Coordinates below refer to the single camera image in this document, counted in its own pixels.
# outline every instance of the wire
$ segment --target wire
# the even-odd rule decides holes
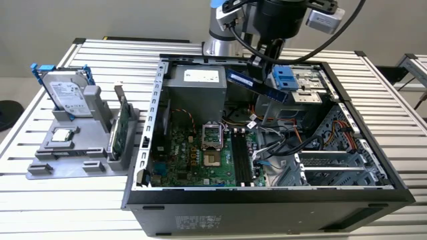
[[[340,121],[346,127],[350,128],[350,125],[348,124],[348,122],[345,121]],[[349,143],[353,144],[353,149],[358,149],[358,145],[357,145],[357,142],[354,140],[354,137],[352,136],[350,132],[345,132],[345,135],[348,137],[348,140],[349,140]]]
[[[420,101],[418,101],[418,103],[417,103],[417,105],[416,105],[416,107],[414,107],[414,110],[417,110],[417,109],[420,108],[420,106],[422,105],[422,102],[424,102],[424,100],[420,100]]]
[[[222,125],[222,129],[225,130],[226,129],[225,123],[219,122],[219,124]]]
[[[271,181],[271,186],[273,186],[273,187],[275,186],[275,182],[277,182],[278,177],[282,176],[282,175],[285,174],[285,172],[286,172],[286,171],[281,172],[281,173],[274,177],[274,179],[273,179],[273,181]]]
[[[257,113],[255,113],[255,109],[254,109],[254,105],[250,105],[250,110],[251,110],[251,113],[257,116],[257,118],[259,120],[265,120],[265,117],[262,116],[258,116]],[[278,118],[279,121],[286,121],[286,122],[293,122],[294,123],[294,131],[296,131],[296,134],[298,136],[298,139],[300,139],[300,142],[302,143],[304,140],[302,140],[302,136],[301,136],[301,133],[300,133],[300,130],[298,130],[298,126],[297,126],[297,119],[296,118],[292,118],[292,119],[283,119],[283,118]]]
[[[297,126],[297,119],[296,118],[293,118],[293,119],[282,119],[282,118],[278,118],[278,120],[281,120],[281,121],[289,121],[289,122],[294,122],[294,131],[296,131],[296,134],[297,134],[297,137],[298,137],[298,140],[300,140],[300,142],[302,143],[304,142],[304,140],[302,140],[302,136],[301,136],[301,133],[300,133],[300,130],[298,130],[298,126]]]
[[[324,137],[320,136],[320,135],[314,135],[312,136],[304,143],[301,143],[297,147],[294,147],[293,149],[290,150],[286,150],[286,151],[281,151],[282,147],[283,147],[283,144],[286,141],[283,141],[279,145],[279,148],[278,150],[275,150],[274,152],[270,153],[270,156],[266,157],[263,159],[263,161],[266,161],[267,159],[270,159],[273,156],[278,156],[278,157],[283,157],[283,156],[289,156],[289,155],[293,155],[296,153],[298,153],[314,140],[318,140],[320,141],[320,149],[318,150],[322,150],[324,149]]]
[[[225,14],[233,12],[234,10],[237,10],[238,8],[241,8],[245,4],[250,4],[250,3],[255,3],[258,2],[259,0],[243,0],[242,2],[239,2],[237,5],[231,6],[226,11],[225,11]]]
[[[262,127],[262,126],[259,126],[259,128],[266,130],[267,132],[271,131],[271,132],[277,133],[279,135],[279,137],[283,137],[282,133],[279,131],[274,130],[273,128]]]
[[[175,109],[173,110],[173,113],[175,112],[185,112],[189,114],[190,120],[191,120],[191,124],[193,124],[193,132],[194,134],[197,134],[197,124],[195,124],[195,120],[194,120],[194,116],[193,114],[186,110],[186,109]]]
[[[274,167],[275,169],[282,170],[282,168],[278,167],[278,166],[275,166],[275,165],[273,165],[273,163],[271,163],[270,161],[255,160],[254,162],[255,162],[255,163],[259,163],[259,164],[262,164],[262,165],[265,165],[265,166],[271,166],[271,167]]]
[[[237,125],[237,126],[245,126],[246,124],[245,123],[233,123],[233,122],[230,122],[230,121],[227,121],[225,118],[222,119],[223,120],[223,122],[226,122],[229,125]]]
[[[340,127],[344,128],[344,127],[350,127],[350,125],[348,124],[348,122],[342,121],[342,120],[334,120],[333,121],[333,131],[332,131],[332,135],[329,136],[329,139],[325,143],[325,146],[330,144],[330,142],[333,141],[334,139],[334,133],[336,133],[336,124],[338,123]],[[348,132],[344,132],[344,135],[345,137],[348,138],[348,141],[349,141],[349,144],[350,144],[350,147],[352,149],[358,149],[358,145],[357,145],[357,142],[354,140],[354,138],[352,137],[350,133]]]
[[[229,27],[231,34],[234,35],[235,39],[238,40],[238,42],[247,48],[247,50],[259,58],[262,58],[263,60],[266,60],[267,62],[273,63],[273,64],[278,64],[278,65],[293,65],[293,64],[300,64],[302,62],[305,62],[308,59],[310,59],[313,56],[316,56],[324,49],[326,49],[330,44],[337,40],[337,38],[342,35],[342,33],[346,31],[346,29],[349,28],[349,26],[353,24],[357,16],[360,15],[360,12],[364,8],[364,5],[366,4],[368,0],[361,0],[358,7],[356,8],[353,15],[350,16],[348,22],[345,23],[345,25],[342,26],[342,28],[337,31],[337,33],[334,34],[334,36],[312,52],[309,53],[306,56],[302,56],[298,59],[294,60],[279,60],[279,59],[274,59],[269,56],[266,56],[265,54],[262,54],[257,49],[254,49],[251,47],[251,45],[249,43],[246,43],[246,41],[242,39],[242,37],[239,36],[239,34],[237,33],[237,29],[234,26],[234,22],[231,23],[231,26]]]
[[[404,84],[404,86],[402,87],[400,87],[400,89],[398,89],[398,92],[406,87],[406,85],[409,85],[410,84],[410,82],[413,82],[416,80],[416,77],[413,77],[412,78],[412,80],[410,81],[408,81],[406,82],[406,84]]]

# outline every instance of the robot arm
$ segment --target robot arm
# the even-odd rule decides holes
[[[360,1],[349,21],[340,30],[346,11],[338,7],[338,2],[334,0],[219,0],[214,14],[222,32],[231,33],[233,37],[229,40],[237,40],[229,43],[238,42],[253,53],[249,73],[263,82],[274,64],[300,64],[334,42],[357,18],[365,3],[366,0]],[[300,33],[308,9],[312,9],[312,12],[306,25],[325,33],[337,33],[306,56],[294,60],[279,60],[285,40]],[[242,38],[242,33],[259,35],[257,48],[253,48],[251,43]]]

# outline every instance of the white wall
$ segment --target white wall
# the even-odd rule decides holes
[[[352,15],[358,0],[340,0]],[[377,64],[427,54],[427,0],[368,0],[329,49],[364,50]],[[0,77],[29,77],[30,64],[57,64],[77,37],[209,37],[209,0],[0,0]],[[330,35],[304,27],[293,48],[317,48]]]
[[[210,0],[0,0],[0,77],[58,64],[75,38],[209,37]]]
[[[338,0],[352,16],[360,0]],[[376,64],[396,65],[405,53],[427,54],[427,0],[368,0],[346,32],[328,48],[365,51]],[[304,27],[292,48],[316,49],[332,36]]]

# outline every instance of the connector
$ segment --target connector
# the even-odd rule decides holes
[[[241,0],[235,0],[233,5],[241,3]],[[230,25],[237,25],[239,23],[245,23],[246,21],[246,12],[243,11],[243,7],[233,10],[231,12],[225,12],[223,5],[217,8],[217,21],[219,27],[223,31],[230,27]]]
[[[354,129],[350,126],[345,126],[338,131],[344,133],[352,133]]]

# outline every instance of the blue drive bracket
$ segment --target blue drive bracket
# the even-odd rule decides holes
[[[53,102],[54,102],[54,105],[55,105],[55,110],[61,110],[61,107],[59,105],[57,104],[57,102],[54,101],[54,98],[53,98],[53,95],[51,95],[51,92],[49,91],[49,88],[45,84],[45,81],[43,81],[43,76],[49,73],[49,72],[54,72],[58,70],[57,66],[55,65],[42,65],[39,68],[38,68],[38,64],[34,63],[31,64],[31,72],[33,72],[33,75],[35,76],[35,78],[38,79],[38,82],[41,85],[43,85],[45,87],[45,90],[49,94],[49,97],[51,98]],[[82,69],[85,70],[85,73],[86,73],[86,76],[87,76],[87,83],[89,85],[95,85],[95,80],[94,80],[94,75],[93,75],[93,71],[91,71],[91,68],[89,67],[89,65],[86,64],[82,68],[71,68],[71,69]],[[70,119],[74,120],[77,117],[69,113],[69,116],[70,116]]]
[[[297,91],[301,88],[290,66],[275,65],[273,67],[273,77],[279,90]]]
[[[275,100],[279,103],[286,103],[289,100],[289,94],[278,89],[267,86],[266,84],[258,83],[254,79],[245,74],[237,72],[235,70],[226,70],[229,82],[243,86],[246,89],[254,93],[266,96],[267,98]]]
[[[57,66],[55,66],[55,65],[42,65],[42,66],[39,67],[39,69],[38,69],[38,63],[34,63],[34,64],[31,64],[30,67],[31,67],[33,75],[34,75],[35,78],[38,79],[39,84],[45,87],[45,90],[46,90],[46,92],[47,92],[47,95],[49,95],[49,97],[50,97],[51,100],[53,100],[53,99],[54,99],[54,98],[53,98],[53,95],[51,95],[51,93],[50,93],[50,91],[49,91],[49,89],[47,89],[47,86],[46,86],[43,80],[42,80],[41,74],[42,74],[42,72],[54,71],[54,70],[57,69]],[[55,102],[54,100],[53,100],[53,102],[54,102],[54,105],[55,105],[55,110],[61,110],[61,107],[58,106],[57,102]]]
[[[91,68],[90,68],[89,65],[86,64],[82,69],[83,69],[85,72],[86,72],[89,84],[90,84],[90,85],[95,85]]]

